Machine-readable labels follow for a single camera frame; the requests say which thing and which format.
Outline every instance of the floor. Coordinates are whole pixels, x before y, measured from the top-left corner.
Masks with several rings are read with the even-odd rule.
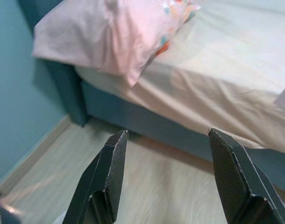
[[[92,119],[54,142],[2,204],[23,224],[52,224],[69,206],[78,180],[119,128]],[[280,192],[285,202],[285,193]],[[212,164],[131,134],[117,224],[226,224]]]

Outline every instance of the bed sheet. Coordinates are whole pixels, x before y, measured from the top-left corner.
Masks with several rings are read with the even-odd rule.
[[[247,147],[285,153],[285,0],[208,0],[171,47],[129,88],[77,67],[88,83],[207,134],[215,127]]]

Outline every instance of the teal wall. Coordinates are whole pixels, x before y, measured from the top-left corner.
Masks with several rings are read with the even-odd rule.
[[[16,0],[0,0],[0,181],[66,115]]]

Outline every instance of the baseboard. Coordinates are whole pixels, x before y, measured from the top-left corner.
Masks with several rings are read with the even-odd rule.
[[[65,116],[12,171],[0,181],[0,193],[7,195],[19,180],[33,167],[36,161],[48,150],[51,144],[69,127],[71,118]]]

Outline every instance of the headboard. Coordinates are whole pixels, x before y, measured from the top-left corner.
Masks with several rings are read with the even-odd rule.
[[[29,28],[34,26],[55,6],[63,0],[18,0]],[[86,112],[81,79],[72,65],[44,61],[57,87],[64,107],[74,123],[84,126],[89,116]]]

